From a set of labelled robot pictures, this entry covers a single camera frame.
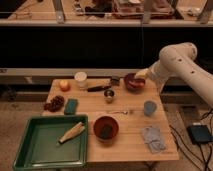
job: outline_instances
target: green tray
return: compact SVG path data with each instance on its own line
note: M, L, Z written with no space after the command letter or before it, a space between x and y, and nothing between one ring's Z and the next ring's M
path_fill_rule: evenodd
M86 129L60 145L58 139L80 121ZM86 163L87 136L86 115L33 117L28 121L13 169L21 171L83 166Z

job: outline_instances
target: sponge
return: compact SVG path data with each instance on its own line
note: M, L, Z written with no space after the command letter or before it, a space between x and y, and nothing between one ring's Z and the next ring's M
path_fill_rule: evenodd
M78 105L77 99L68 99L65 109L64 109L64 114L65 115L74 115L77 105Z

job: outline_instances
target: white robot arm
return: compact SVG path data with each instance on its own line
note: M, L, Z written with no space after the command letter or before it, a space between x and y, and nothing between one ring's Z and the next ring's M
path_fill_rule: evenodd
M213 108L213 75L193 62L196 56L197 48L192 43L166 46L147 75L157 85L164 85L171 75L176 74Z

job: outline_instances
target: cup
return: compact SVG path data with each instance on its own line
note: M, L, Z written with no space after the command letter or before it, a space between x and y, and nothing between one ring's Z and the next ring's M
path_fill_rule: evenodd
M77 72L74 79L80 89L87 88L87 74L85 72Z
M152 114L156 111L157 105L153 101L146 101L144 103L144 115L152 116Z

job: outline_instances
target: cloth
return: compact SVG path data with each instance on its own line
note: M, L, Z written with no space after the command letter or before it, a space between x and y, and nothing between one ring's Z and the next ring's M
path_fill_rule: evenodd
M158 127L150 126L142 128L141 133L144 142L149 146L152 153L159 153L166 149L166 145Z

